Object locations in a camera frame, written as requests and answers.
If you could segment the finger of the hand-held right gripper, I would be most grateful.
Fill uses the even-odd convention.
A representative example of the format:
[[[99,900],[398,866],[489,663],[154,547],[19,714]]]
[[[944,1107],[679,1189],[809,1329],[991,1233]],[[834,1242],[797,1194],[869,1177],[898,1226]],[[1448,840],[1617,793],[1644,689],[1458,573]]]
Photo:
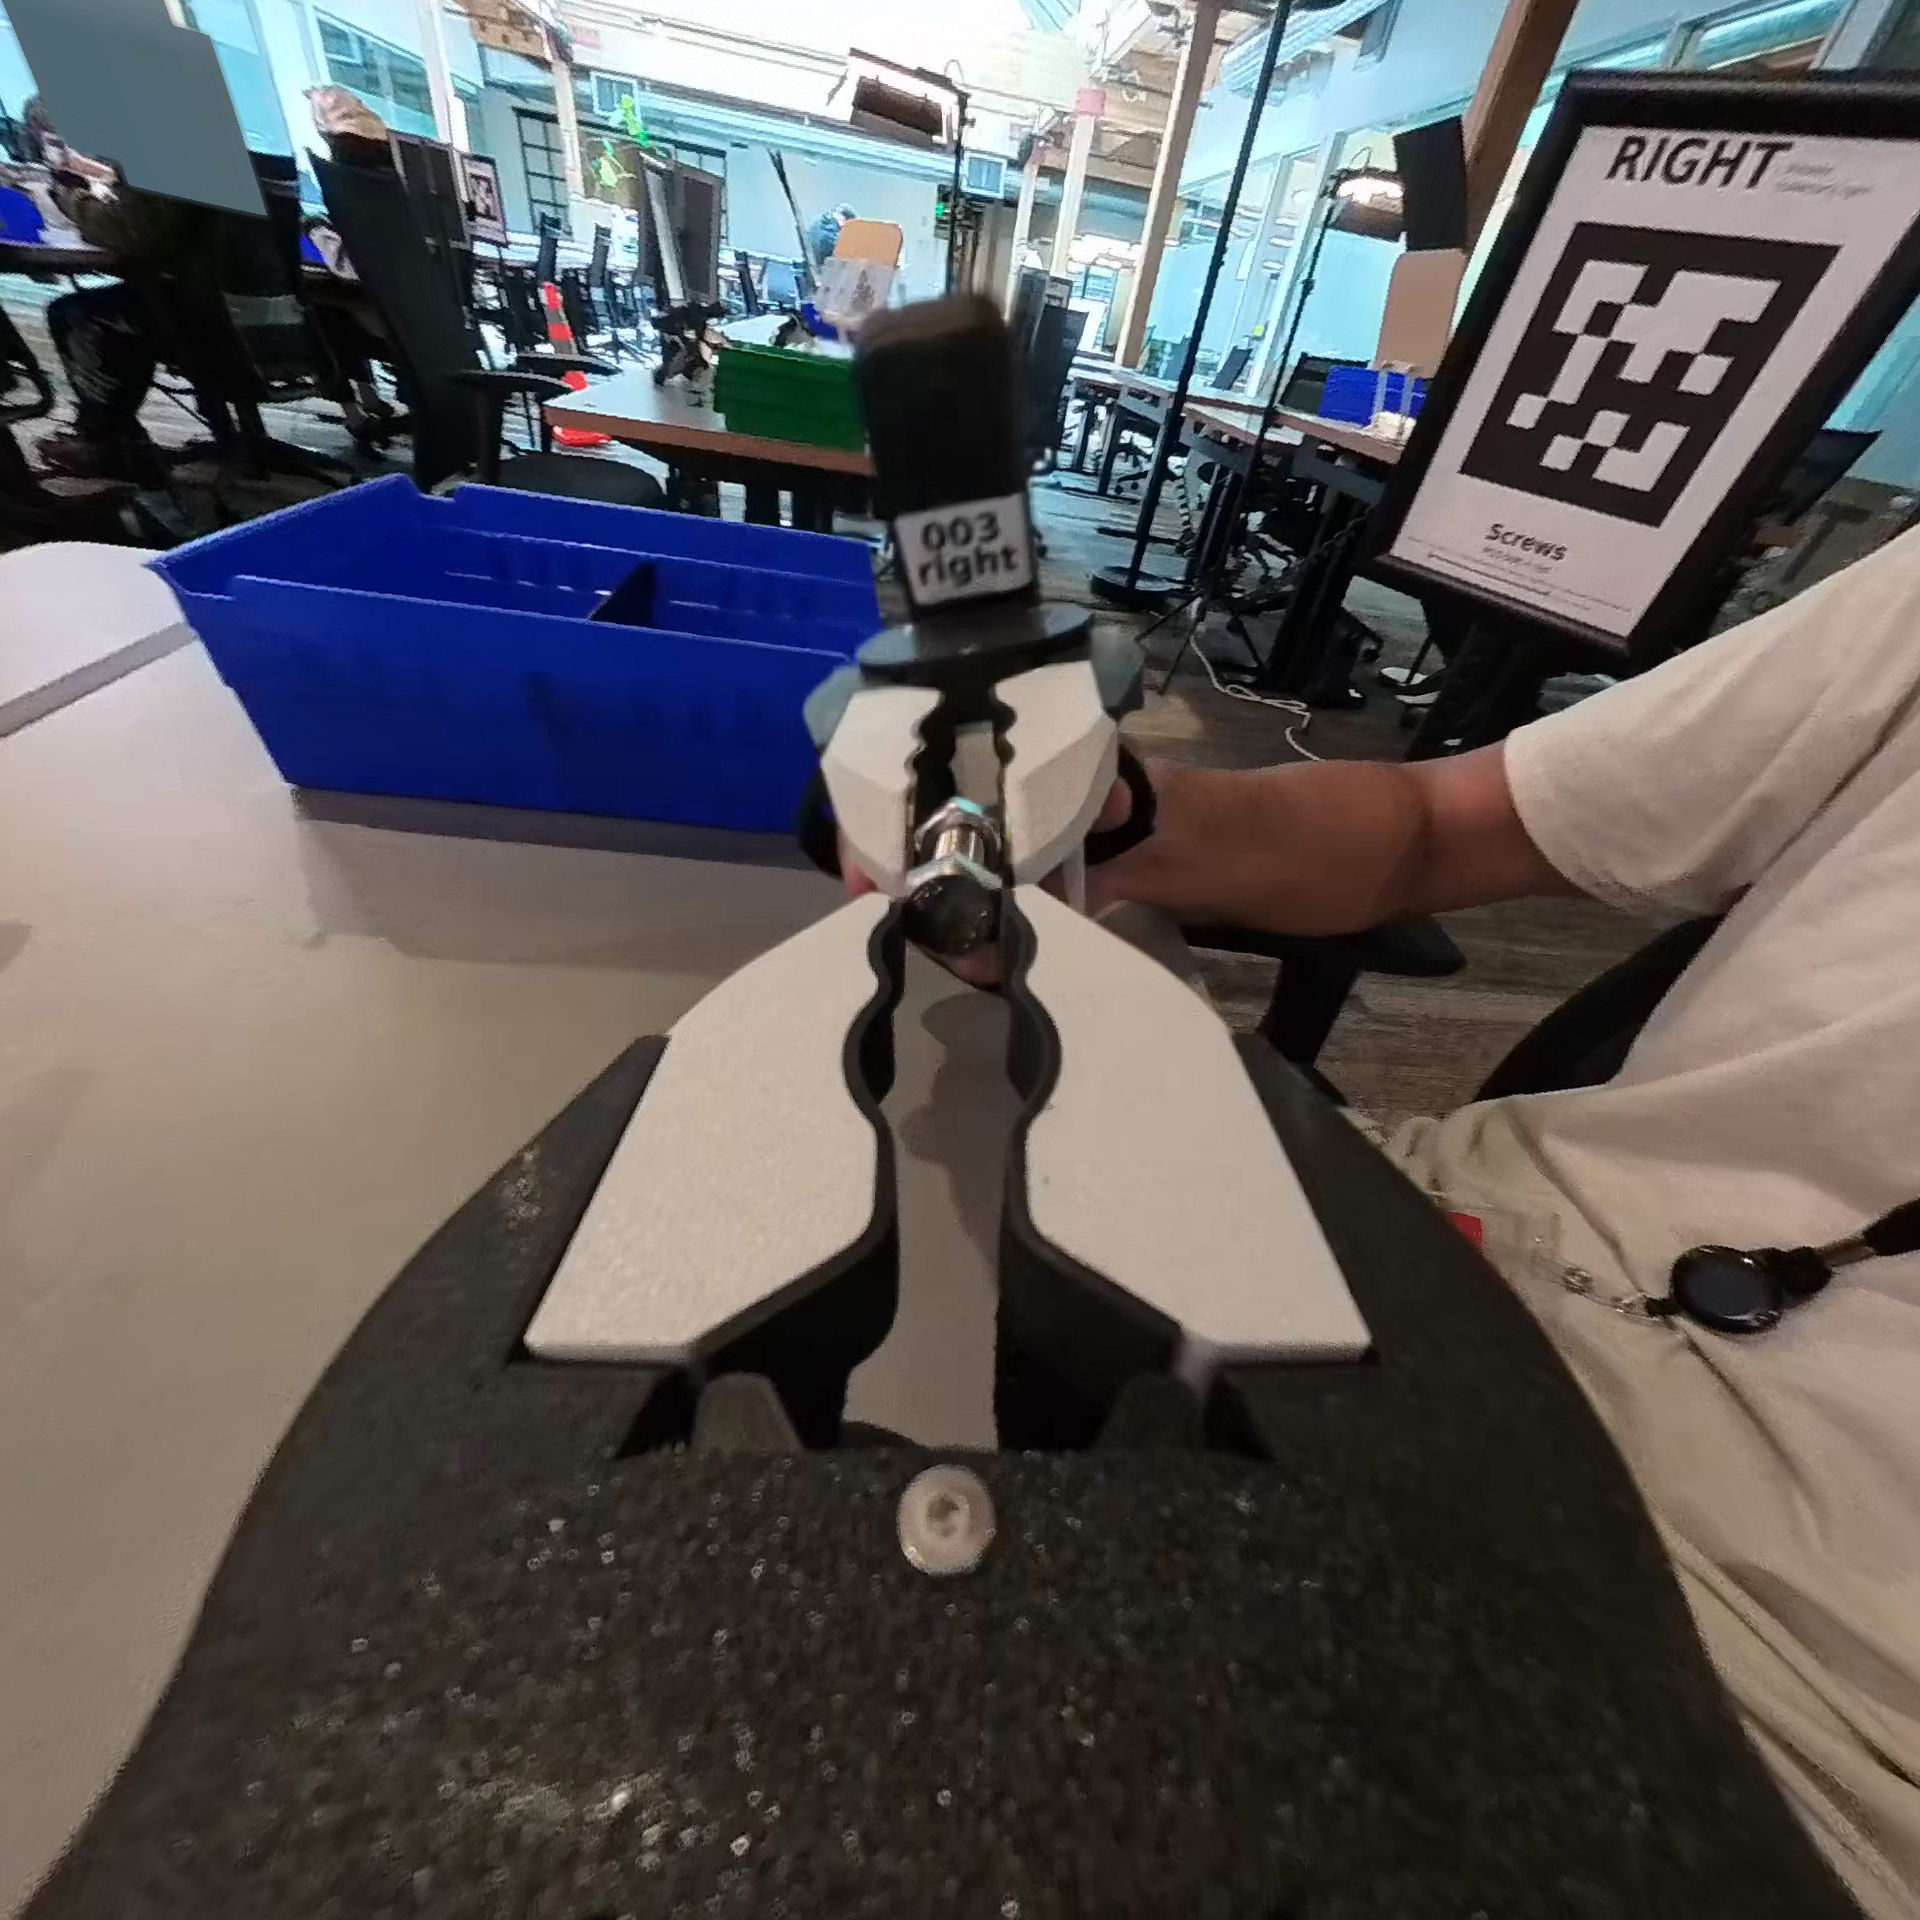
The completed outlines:
[[[998,683],[1002,860],[1018,884],[1071,862],[1118,782],[1119,730],[1089,660]]]
[[[918,843],[918,757],[934,714],[928,684],[822,683],[814,747],[842,872],[888,900],[905,893]]]

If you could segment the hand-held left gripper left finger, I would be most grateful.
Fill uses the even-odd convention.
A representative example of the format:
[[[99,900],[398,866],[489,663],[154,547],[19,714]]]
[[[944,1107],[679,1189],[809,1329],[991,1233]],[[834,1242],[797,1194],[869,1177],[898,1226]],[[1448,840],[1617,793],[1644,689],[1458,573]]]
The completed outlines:
[[[862,893],[714,986],[662,1036],[548,1280],[537,1359],[719,1359],[894,1322],[899,1194],[887,1094],[899,909]]]

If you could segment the steel hex bolt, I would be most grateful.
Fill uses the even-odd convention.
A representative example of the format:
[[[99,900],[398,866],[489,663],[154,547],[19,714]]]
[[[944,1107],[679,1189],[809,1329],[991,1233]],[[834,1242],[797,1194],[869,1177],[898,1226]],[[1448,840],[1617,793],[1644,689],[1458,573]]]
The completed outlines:
[[[902,923],[931,957],[974,957],[1001,937],[1002,872],[985,873],[965,862],[908,869]]]

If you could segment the blue plastic bin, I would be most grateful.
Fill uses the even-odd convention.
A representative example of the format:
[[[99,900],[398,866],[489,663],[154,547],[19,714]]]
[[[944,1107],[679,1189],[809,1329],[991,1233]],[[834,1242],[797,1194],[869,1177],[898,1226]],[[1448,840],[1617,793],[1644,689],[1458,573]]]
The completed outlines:
[[[591,623],[702,563],[707,630]],[[882,626],[862,540],[381,477],[151,560],[288,786],[784,833],[804,703]]]

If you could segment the person's right forearm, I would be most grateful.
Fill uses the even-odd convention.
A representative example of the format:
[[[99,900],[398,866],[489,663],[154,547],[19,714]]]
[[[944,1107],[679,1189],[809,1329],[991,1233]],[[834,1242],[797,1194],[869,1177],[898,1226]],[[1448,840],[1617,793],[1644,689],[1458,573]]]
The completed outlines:
[[[1188,912],[1269,934],[1359,934],[1518,900],[1571,900],[1515,803],[1501,744],[1419,762],[1195,772]]]

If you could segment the person's right hand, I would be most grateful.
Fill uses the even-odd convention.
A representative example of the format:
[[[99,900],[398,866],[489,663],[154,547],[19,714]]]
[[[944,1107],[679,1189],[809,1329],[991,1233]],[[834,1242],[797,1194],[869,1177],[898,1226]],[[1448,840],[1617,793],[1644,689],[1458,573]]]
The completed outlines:
[[[1149,904],[1198,917],[1211,903],[1208,772],[1178,760],[1119,754],[1119,773],[1091,840],[1119,840],[1107,860],[1087,860],[1087,914]]]

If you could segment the green plastic bin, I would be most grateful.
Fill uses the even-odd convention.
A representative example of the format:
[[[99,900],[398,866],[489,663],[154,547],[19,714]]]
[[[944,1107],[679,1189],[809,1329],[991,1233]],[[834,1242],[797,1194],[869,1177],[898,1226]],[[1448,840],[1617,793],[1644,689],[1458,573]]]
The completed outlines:
[[[834,347],[722,343],[711,406],[731,433],[862,453],[869,446],[858,367]]]

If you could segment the small wooden board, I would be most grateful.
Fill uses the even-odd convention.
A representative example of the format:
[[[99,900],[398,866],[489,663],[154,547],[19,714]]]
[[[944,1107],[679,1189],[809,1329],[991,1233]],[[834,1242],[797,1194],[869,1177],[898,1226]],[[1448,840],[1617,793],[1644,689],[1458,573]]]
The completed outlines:
[[[842,216],[828,253],[814,276],[814,312],[819,322],[851,337],[882,312],[894,294],[902,263],[902,227],[888,219]]]

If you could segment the black tripod pole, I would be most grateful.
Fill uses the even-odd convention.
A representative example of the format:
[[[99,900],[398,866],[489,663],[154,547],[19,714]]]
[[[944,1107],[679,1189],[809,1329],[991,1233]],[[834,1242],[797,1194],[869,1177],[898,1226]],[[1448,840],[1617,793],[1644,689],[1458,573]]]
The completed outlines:
[[[1179,569],[1165,560],[1165,542],[1161,540],[1161,513],[1164,496],[1171,483],[1171,464],[1179,452],[1179,436],[1185,427],[1185,403],[1191,383],[1198,377],[1198,357],[1205,344],[1211,309],[1218,303],[1219,276],[1225,270],[1229,253],[1235,252],[1235,224],[1239,199],[1247,190],[1248,173],[1257,169],[1259,147],[1259,123],[1265,113],[1265,100],[1274,87],[1274,74],[1281,66],[1284,42],[1291,26],[1291,13],[1299,13],[1305,2],[1274,2],[1269,7],[1269,22],[1259,42],[1259,66],[1237,113],[1237,147],[1235,163],[1222,179],[1208,179],[1188,199],[1191,212],[1191,244],[1179,252],[1185,263],[1204,263],[1201,280],[1195,280],[1195,303],[1179,339],[1178,372],[1165,397],[1154,403],[1157,407],[1157,439],[1154,453],[1139,487],[1139,512],[1134,517],[1132,544],[1127,560],[1104,563],[1091,572],[1089,589],[1091,597],[1114,610],[1164,610],[1171,604]]]

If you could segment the wooden office desk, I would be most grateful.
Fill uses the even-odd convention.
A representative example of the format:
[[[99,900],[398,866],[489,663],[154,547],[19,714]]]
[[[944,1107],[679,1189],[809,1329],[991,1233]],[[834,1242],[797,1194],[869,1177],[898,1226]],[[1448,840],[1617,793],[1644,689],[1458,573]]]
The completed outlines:
[[[834,532],[837,517],[875,517],[875,469],[865,452],[731,433],[722,413],[697,403],[687,383],[657,384],[647,372],[591,377],[585,389],[569,389],[539,412],[554,439],[565,427],[585,432],[657,460],[675,496],[707,483],[739,487],[749,522]]]

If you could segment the black bin divider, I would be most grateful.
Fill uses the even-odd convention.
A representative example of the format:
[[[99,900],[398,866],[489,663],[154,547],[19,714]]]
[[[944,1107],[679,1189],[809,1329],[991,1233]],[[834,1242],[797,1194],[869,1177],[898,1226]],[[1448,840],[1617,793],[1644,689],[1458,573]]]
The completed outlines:
[[[595,599],[588,619],[648,630],[707,630],[714,609],[709,584],[702,563],[639,560]]]

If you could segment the black monitor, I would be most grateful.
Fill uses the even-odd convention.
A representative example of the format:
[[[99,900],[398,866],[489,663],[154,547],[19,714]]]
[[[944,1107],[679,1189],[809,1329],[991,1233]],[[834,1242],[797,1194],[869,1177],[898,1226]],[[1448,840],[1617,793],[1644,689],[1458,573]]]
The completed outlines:
[[[702,306],[722,314],[722,173],[677,159],[639,156],[642,276],[655,306]]]

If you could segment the black office chair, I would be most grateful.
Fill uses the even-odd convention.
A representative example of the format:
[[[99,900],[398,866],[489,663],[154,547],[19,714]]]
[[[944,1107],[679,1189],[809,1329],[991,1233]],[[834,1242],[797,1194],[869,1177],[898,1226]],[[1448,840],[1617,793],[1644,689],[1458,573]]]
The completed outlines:
[[[662,486],[642,469],[588,452],[507,442],[507,407],[537,412],[569,397],[565,373],[612,373],[588,354],[517,354],[514,367],[487,367],[452,274],[437,266],[402,179],[392,169],[315,159],[327,209],[357,280],[387,326],[392,362],[414,427],[414,483],[449,490],[462,483],[535,490],[601,504],[667,509]]]

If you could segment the framed marker sign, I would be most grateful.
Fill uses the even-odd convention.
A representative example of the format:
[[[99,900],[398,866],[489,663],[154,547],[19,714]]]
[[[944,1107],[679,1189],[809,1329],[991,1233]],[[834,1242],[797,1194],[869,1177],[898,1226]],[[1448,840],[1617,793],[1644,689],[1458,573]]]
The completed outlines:
[[[1362,564],[1645,663],[1914,297],[1914,72],[1574,72]]]

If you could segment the wooden post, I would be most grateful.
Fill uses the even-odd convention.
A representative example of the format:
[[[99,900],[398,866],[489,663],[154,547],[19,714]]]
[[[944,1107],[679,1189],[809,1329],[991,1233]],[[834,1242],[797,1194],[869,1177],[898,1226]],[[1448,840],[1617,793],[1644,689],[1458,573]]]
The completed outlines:
[[[1505,2],[1459,123],[1465,166],[1465,252],[1477,249],[1522,124],[1554,69],[1577,2]]]

